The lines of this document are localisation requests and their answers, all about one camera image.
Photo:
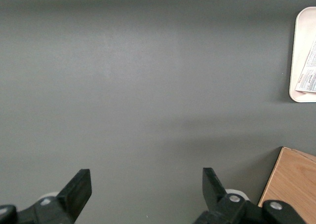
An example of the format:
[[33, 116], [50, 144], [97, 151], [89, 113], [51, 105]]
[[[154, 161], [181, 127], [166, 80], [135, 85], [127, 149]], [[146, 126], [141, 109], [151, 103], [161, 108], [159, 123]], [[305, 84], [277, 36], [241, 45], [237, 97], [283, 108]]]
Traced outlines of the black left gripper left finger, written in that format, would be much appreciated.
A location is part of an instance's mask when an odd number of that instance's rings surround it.
[[2, 224], [74, 224], [92, 194], [89, 169], [80, 169], [60, 192], [45, 195], [18, 211], [15, 205], [0, 206]]

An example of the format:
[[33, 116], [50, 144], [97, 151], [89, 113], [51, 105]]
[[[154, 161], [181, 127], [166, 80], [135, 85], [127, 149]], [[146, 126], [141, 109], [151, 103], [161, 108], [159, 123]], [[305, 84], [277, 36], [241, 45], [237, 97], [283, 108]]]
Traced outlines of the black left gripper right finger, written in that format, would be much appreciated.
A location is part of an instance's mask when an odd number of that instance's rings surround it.
[[240, 194], [227, 193], [212, 168], [203, 168], [202, 193], [207, 211], [196, 224], [304, 224], [303, 218], [288, 203], [264, 201], [258, 207]]

